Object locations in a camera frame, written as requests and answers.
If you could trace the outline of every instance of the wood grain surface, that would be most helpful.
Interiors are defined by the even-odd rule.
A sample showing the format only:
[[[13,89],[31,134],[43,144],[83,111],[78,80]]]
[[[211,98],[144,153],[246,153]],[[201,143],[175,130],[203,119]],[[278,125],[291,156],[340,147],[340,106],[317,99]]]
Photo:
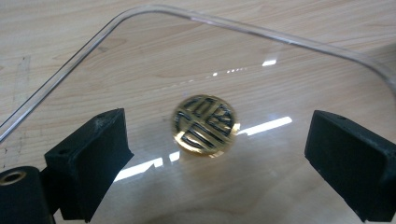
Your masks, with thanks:
[[[182,7],[356,50],[396,71],[394,1],[0,1],[0,122],[112,18],[146,4]],[[140,179],[115,183],[92,223],[360,222],[304,159],[304,140],[310,112],[320,107],[352,118],[396,142],[394,98],[379,78],[351,62],[286,45],[274,47],[270,40],[262,42],[255,36],[215,29],[209,32],[207,27],[190,21],[142,16],[122,26],[10,136],[6,145],[0,145],[2,171],[21,165],[44,168],[46,151],[88,118],[114,107],[131,112],[127,115],[131,125],[128,136],[134,139],[130,147],[140,156],[127,167],[167,158],[177,147],[159,130],[170,129],[169,117],[183,94],[206,90],[226,99],[238,112],[243,127],[258,123],[252,118],[264,122],[291,116],[292,128],[254,137],[238,136],[227,157],[216,160],[197,161],[182,152],[177,162],[163,159],[161,169],[155,166]],[[142,27],[151,27],[152,31]],[[213,35],[224,42],[205,46]],[[135,47],[138,43],[142,43],[141,48]],[[268,68],[268,77],[262,78],[265,57],[258,56],[279,48],[284,56],[277,57],[285,66]],[[161,54],[179,53],[181,49],[194,54],[156,61]],[[145,74],[146,61],[133,58],[142,52],[144,59],[155,62],[149,70],[153,78]],[[204,54],[209,56],[199,63],[181,65],[196,61],[193,55]],[[224,55],[227,60],[219,60]],[[109,66],[110,61],[117,66]],[[241,73],[243,76],[226,77],[230,64],[247,71]],[[337,69],[332,68],[328,76],[326,67],[318,64]],[[140,75],[131,77],[124,72],[131,66]],[[297,78],[294,71],[298,69],[304,73]],[[207,78],[213,72],[219,73],[218,79]],[[87,74],[98,76],[92,80]],[[281,87],[276,85],[279,82],[283,83]],[[128,85],[131,88],[125,92],[133,98],[119,99],[118,90]],[[238,88],[229,91],[219,86]],[[67,102],[73,102],[73,107],[64,104]],[[270,106],[262,109],[258,106],[262,103]],[[145,140],[148,135],[153,136],[150,143]],[[265,156],[259,148],[263,146],[267,149]],[[59,213],[56,218],[64,223]]]

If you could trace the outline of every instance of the gold coin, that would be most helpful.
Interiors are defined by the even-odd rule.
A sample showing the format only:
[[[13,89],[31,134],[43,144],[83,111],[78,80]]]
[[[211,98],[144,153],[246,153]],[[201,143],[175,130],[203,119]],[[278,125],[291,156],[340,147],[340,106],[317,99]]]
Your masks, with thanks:
[[[240,126],[230,105],[208,95],[196,95],[183,101],[176,108],[172,122],[177,144],[203,156],[227,150]]]

